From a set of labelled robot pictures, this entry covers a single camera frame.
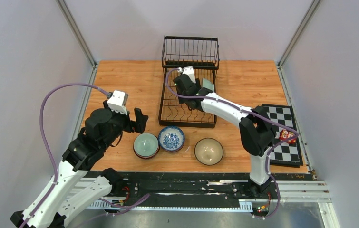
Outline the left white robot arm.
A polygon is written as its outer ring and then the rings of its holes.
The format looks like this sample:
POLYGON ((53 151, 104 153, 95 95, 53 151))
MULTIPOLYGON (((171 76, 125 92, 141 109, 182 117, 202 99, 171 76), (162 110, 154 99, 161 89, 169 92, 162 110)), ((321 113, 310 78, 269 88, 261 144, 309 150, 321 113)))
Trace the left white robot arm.
POLYGON ((10 220, 19 228, 64 228, 92 202, 107 194, 118 196, 123 191, 123 178, 108 168, 96 180, 71 198, 73 187, 100 160, 113 141, 123 132, 143 133, 148 116, 135 108, 136 120, 109 108, 94 110, 85 120, 79 135, 73 140, 52 178, 37 199, 24 211, 14 212, 10 220))

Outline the blue floral bowl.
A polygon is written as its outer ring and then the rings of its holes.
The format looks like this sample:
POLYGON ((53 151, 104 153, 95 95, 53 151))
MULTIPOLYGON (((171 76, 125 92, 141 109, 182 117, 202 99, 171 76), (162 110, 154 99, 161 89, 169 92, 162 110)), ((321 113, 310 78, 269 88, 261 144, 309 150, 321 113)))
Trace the blue floral bowl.
POLYGON ((160 131, 157 139, 163 150, 177 152, 184 146, 185 135, 179 127, 167 126, 160 131))

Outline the celadon bowl brown rim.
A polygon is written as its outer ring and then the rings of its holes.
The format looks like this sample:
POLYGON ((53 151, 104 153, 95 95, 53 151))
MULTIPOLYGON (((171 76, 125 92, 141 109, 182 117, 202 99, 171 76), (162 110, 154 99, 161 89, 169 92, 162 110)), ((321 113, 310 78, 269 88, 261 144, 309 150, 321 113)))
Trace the celadon bowl brown rim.
POLYGON ((203 78, 202 79, 202 88, 208 89, 212 91, 212 93, 215 92, 215 85, 210 80, 203 78))

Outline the beige bowl black rim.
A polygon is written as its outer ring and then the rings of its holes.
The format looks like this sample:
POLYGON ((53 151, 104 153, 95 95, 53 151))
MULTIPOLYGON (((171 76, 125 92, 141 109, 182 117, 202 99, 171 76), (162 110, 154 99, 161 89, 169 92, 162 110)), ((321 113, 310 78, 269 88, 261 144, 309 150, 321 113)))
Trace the beige bowl black rim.
POLYGON ((213 166, 223 159, 224 148, 214 138, 203 138, 195 145, 194 155, 201 164, 213 166))

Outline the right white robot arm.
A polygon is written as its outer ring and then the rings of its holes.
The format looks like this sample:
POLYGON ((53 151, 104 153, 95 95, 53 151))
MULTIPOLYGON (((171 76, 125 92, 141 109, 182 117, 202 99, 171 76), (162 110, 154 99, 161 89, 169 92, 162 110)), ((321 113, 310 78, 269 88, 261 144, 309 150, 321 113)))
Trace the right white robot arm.
POLYGON ((249 192, 258 199, 267 194, 270 182, 268 157, 273 148, 275 132, 273 122, 263 108, 250 108, 230 102, 212 90, 201 87, 187 74, 177 76, 173 83, 179 100, 190 109, 216 115, 239 129, 242 146, 251 159, 249 192))

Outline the black wire dish rack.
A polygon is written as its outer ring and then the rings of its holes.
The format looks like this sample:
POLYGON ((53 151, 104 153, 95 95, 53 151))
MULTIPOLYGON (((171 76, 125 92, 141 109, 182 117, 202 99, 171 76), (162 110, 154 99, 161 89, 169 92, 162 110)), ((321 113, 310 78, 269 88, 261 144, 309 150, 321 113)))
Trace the black wire dish rack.
POLYGON ((219 41, 211 37, 164 36, 161 126, 214 128, 217 117, 202 111, 201 95, 216 91, 219 41))

